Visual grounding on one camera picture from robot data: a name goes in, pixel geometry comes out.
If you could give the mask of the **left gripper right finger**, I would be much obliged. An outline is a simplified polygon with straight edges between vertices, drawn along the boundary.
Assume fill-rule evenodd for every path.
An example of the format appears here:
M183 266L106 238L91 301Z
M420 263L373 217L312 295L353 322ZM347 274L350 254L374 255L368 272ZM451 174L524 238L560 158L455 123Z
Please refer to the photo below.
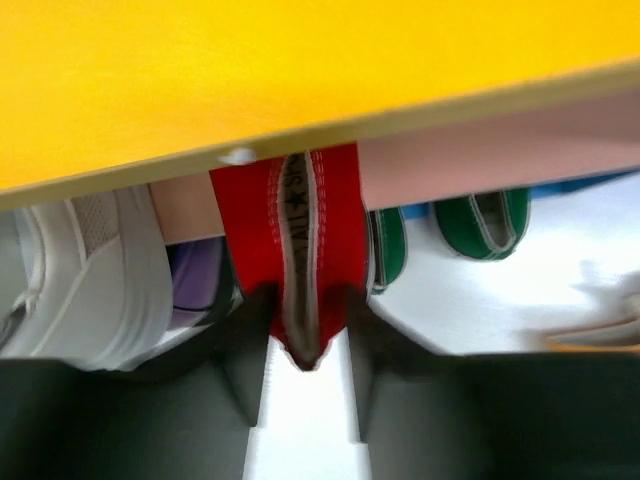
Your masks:
M375 479L635 479L633 354L444 355L349 288L360 440Z

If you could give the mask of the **green sneaker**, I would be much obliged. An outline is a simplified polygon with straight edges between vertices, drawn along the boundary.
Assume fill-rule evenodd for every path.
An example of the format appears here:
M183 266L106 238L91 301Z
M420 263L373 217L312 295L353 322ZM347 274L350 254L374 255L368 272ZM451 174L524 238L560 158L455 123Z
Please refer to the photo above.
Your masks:
M369 212L370 292L384 293L402 274L407 262L408 244L404 215L399 207Z
M514 188L439 200L433 215L444 243L476 261L509 257L523 239L530 215L530 189Z

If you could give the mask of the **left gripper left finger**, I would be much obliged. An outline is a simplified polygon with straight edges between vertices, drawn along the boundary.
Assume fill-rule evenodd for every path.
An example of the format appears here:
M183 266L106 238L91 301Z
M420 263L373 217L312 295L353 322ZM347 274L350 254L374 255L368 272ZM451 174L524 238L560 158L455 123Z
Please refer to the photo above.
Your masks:
M276 287L132 372L1 364L5 479L239 479L261 403Z

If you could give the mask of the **red sneaker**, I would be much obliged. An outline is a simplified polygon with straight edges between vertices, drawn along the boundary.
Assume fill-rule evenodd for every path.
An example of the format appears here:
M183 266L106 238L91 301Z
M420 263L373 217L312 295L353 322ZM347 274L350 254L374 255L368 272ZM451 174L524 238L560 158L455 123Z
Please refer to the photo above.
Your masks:
M239 287L278 288L272 335L316 367L345 327L348 293L370 291L369 221L354 144L209 173Z

